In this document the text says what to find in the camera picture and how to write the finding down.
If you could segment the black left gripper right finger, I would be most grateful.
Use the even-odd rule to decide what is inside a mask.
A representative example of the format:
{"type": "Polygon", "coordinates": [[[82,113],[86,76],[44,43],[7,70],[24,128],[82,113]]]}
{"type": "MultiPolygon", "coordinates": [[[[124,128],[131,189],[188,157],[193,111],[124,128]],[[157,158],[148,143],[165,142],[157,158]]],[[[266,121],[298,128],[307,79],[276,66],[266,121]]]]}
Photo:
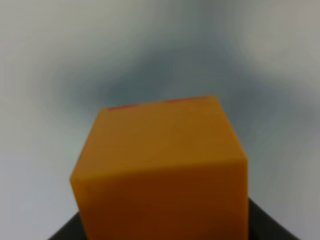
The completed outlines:
{"type": "Polygon", "coordinates": [[[253,200],[249,199],[249,240],[298,240],[253,200]]]}

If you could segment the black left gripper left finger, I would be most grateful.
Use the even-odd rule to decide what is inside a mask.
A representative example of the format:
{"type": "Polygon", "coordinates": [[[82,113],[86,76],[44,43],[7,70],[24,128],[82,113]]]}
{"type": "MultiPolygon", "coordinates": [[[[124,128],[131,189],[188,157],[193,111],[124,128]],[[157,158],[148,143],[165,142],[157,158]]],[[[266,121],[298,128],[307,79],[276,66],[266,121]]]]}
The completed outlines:
{"type": "Polygon", "coordinates": [[[49,240],[87,240],[80,214],[77,212],[49,240]]]}

